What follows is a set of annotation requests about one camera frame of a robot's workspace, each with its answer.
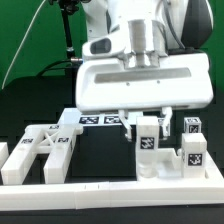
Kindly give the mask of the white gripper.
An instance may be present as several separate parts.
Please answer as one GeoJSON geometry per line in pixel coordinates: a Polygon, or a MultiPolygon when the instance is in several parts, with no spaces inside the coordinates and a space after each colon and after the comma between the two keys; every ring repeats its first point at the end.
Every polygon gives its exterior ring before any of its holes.
{"type": "Polygon", "coordinates": [[[82,112],[119,110],[128,141],[135,136],[136,121],[135,113],[128,111],[162,108],[162,134],[167,138],[172,108],[203,108],[212,98],[209,60],[204,53],[172,55],[162,58],[157,68],[130,70],[116,58],[92,60],[77,75],[77,108],[82,112]]]}

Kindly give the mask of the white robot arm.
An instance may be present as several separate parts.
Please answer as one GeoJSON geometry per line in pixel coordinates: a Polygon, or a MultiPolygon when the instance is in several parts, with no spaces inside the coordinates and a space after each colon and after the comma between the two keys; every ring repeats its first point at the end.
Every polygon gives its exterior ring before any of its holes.
{"type": "Polygon", "coordinates": [[[159,111],[168,136],[173,111],[211,102],[209,58],[198,49],[213,29],[208,0],[84,0],[82,7],[79,111],[117,113],[131,139],[131,112],[159,111]]]}

